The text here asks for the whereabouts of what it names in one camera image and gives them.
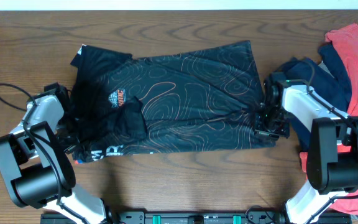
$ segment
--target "wire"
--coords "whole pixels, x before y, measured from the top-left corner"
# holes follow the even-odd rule
[[[336,111],[335,107],[330,107],[325,102],[320,100],[316,95],[314,95],[313,90],[310,90],[310,85],[311,85],[311,82],[313,81],[313,78],[314,78],[314,75],[315,75],[314,66],[312,66],[309,62],[304,61],[304,60],[299,60],[299,62],[306,63],[311,69],[311,76],[310,76],[309,82],[306,82],[306,81],[303,80],[303,82],[306,83],[306,90],[307,90],[308,94],[314,100],[316,100],[318,103],[320,103],[325,108],[327,108],[327,110],[329,110],[332,114],[335,114],[337,117],[339,117],[349,128],[351,128],[351,130],[356,134],[356,136],[358,136],[358,129],[348,119],[346,119],[345,117],[343,117],[343,115],[338,113]],[[316,218],[318,215],[320,215],[320,213],[325,211],[332,203],[335,202],[335,200],[337,200],[337,199],[357,199],[357,198],[358,198],[358,195],[353,195],[353,196],[333,196],[315,214],[313,214],[309,218],[309,220],[306,222],[306,224],[309,224],[314,218]]]
[[[43,141],[45,144],[49,145],[50,147],[52,147],[52,145],[46,139],[44,139],[43,137],[33,133],[31,130],[29,130],[27,128],[29,118],[31,117],[31,115],[34,112],[35,108],[38,106],[37,102],[35,101],[33,96],[31,96],[27,91],[23,90],[22,88],[20,88],[18,86],[8,84],[8,83],[0,83],[0,86],[8,86],[8,87],[11,87],[11,88],[15,88],[16,90],[21,91],[22,93],[24,93],[25,95],[27,95],[30,98],[30,100],[32,102],[32,107],[31,107],[30,111],[27,113],[27,115],[25,116],[24,120],[22,120],[23,130],[26,133],[26,135],[33,141],[33,143],[38,146],[38,148],[45,155],[46,159],[48,160],[49,164],[52,167],[53,173],[55,174],[55,177],[56,177],[56,180],[57,180],[57,183],[58,183],[58,193],[57,193],[56,204],[60,205],[60,201],[62,199],[62,182],[60,180],[59,173],[58,173],[56,165],[53,162],[52,158],[50,157],[49,153],[45,150],[45,148],[41,145],[41,143],[39,143],[39,141],[35,138],[35,136],[37,136],[38,139],[40,139],[41,141]],[[20,108],[20,107],[16,106],[16,105],[12,105],[12,104],[8,103],[7,101],[2,99],[1,97],[0,97],[0,100],[3,103],[7,104],[8,106],[13,107],[13,108],[15,108],[17,110],[27,111],[27,110],[25,110],[23,108]]]
[[[268,223],[268,224],[275,223],[275,222],[274,222],[274,219],[267,213],[267,211],[264,209],[264,207],[262,207],[262,206],[260,206],[260,205],[253,205],[253,206],[249,207],[249,208],[247,209],[247,211],[246,211],[246,219],[247,219],[249,222],[251,222],[251,224],[255,224],[255,223],[249,219],[249,217],[248,217],[248,212],[249,212],[250,210],[252,210],[252,208],[256,208],[256,207],[257,207],[257,208],[261,208],[262,211],[264,211],[264,212],[266,213],[266,216],[271,220],[271,222]]]

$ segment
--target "pile of clothes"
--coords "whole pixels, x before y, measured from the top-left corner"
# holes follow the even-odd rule
[[[358,115],[358,25],[326,34],[320,64],[293,58],[280,67],[288,79],[309,80],[330,104]],[[254,134],[264,94],[250,42],[176,55],[133,59],[131,54],[83,45],[71,64],[78,68],[72,89],[77,163],[108,156],[158,152],[272,147]],[[303,152],[309,131],[291,124]],[[340,146],[339,152],[349,151]],[[333,209],[358,216],[358,199],[338,200]]]

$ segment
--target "logo patch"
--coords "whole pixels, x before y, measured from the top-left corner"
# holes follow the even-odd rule
[[[109,101],[113,108],[118,108],[124,105],[126,101],[125,90],[118,89],[109,95]]]

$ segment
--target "wooden table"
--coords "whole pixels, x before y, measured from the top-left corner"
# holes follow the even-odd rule
[[[320,60],[324,34],[352,22],[358,11],[0,12],[0,82],[31,94],[53,82],[70,87],[81,44],[144,57],[240,40],[251,40],[263,80],[292,56]],[[16,91],[2,96],[25,105]],[[0,102],[0,136],[22,117]],[[244,211],[279,207],[298,191],[297,145],[292,133],[270,149],[110,157],[74,168],[78,184],[116,209]],[[0,223],[39,223],[42,212],[14,206],[0,175]]]

